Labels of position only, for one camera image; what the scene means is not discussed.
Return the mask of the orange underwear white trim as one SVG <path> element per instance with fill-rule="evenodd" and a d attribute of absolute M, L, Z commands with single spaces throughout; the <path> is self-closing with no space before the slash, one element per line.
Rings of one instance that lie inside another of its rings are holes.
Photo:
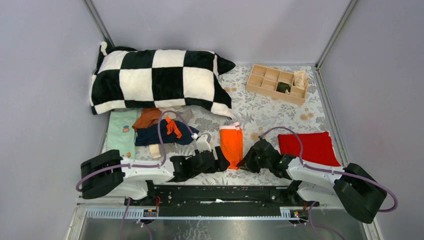
<path fill-rule="evenodd" d="M 242 128 L 238 122 L 219 127 L 220 147 L 229 162 L 229 169 L 239 169 L 237 165 L 244 157 L 243 139 Z"/>

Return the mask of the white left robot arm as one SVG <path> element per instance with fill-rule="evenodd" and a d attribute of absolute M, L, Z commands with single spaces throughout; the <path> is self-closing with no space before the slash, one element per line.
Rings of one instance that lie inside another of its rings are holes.
<path fill-rule="evenodd" d="M 229 166 L 218 146 L 189 156 L 171 156 L 164 162 L 131 159 L 113 149 L 80 165 L 81 179 L 75 188 L 86 200 L 124 196 L 148 206 L 155 200 L 155 192 L 149 188 L 152 185 L 186 182 L 199 174 L 223 172 Z"/>

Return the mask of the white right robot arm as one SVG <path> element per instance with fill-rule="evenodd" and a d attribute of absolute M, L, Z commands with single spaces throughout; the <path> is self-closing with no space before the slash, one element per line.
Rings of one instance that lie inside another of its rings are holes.
<path fill-rule="evenodd" d="M 280 154 L 265 139 L 257 141 L 237 167 L 253 173 L 268 169 L 276 177 L 291 180 L 287 201 L 299 206 L 318 202 L 344 210 L 356 220 L 370 224 L 388 193 L 359 165 L 328 166 Z"/>

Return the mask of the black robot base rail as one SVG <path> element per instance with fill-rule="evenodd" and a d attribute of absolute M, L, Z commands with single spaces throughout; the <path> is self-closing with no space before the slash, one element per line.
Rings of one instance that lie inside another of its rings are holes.
<path fill-rule="evenodd" d="M 129 201 L 131 206 L 150 206 L 190 211 L 225 211 L 289 208 L 304 212 L 312 204 L 293 186 L 151 185 L 147 197 Z"/>

